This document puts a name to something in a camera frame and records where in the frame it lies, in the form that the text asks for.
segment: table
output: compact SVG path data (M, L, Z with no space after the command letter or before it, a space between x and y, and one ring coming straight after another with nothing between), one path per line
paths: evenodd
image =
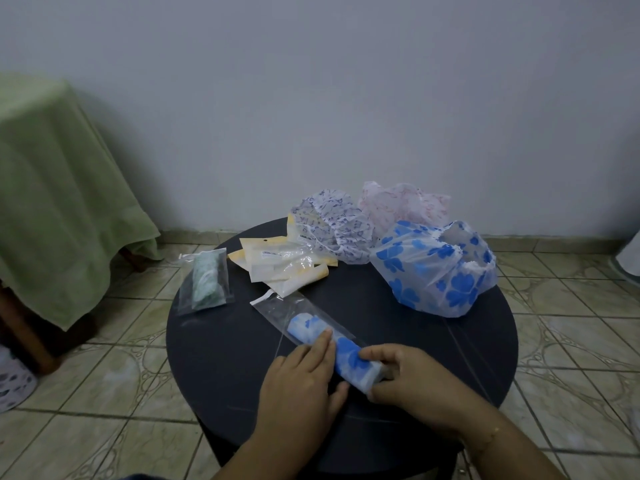
M220 247L241 248L240 237L286 234L277 219L236 235ZM228 262L235 303L190 315L169 313L166 345L175 380L212 438L239 446L252 433L258 394L276 355L294 345L249 301L268 288ZM397 342L420 347L480 395L499 406L518 359L513 315L498 286L480 295L469 313L444 319L400 305L371 264L331 268L329 276L302 290L313 303L368 344ZM323 449L308 466L312 477L369 474L405 478L451 462L460 445L449 443L403 411L368 402L354 388Z

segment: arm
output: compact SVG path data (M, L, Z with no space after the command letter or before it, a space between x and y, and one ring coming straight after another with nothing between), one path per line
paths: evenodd
M369 400L459 438L483 480L564 479L507 417L422 350L385 344L362 349L360 357L389 364L392 376L373 386Z
M312 346L276 357L260 389L255 430L214 480L293 480L313 457L347 399L327 394L335 362L331 330Z

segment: forearm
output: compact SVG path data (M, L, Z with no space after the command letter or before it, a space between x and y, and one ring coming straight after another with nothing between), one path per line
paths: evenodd
M478 397L459 434L483 480L564 479L553 463L498 409Z
M293 480L298 472L269 448L250 438L212 480Z

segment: tile floor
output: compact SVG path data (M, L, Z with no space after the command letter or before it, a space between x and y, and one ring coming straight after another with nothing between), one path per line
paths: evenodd
M0 415L0 480L211 478L218 462L172 377L164 333L178 254L212 247L165 244L164 261L141 274L114 262L98 335ZM602 255L496 254L520 341L502 411L572 480L637 476L640 289ZM464 455L454 478L479 478Z

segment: wall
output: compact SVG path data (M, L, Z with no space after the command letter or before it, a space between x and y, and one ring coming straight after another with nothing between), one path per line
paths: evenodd
M640 0L0 0L0 69L68 78L160 228L365 180L491 234L640 228Z

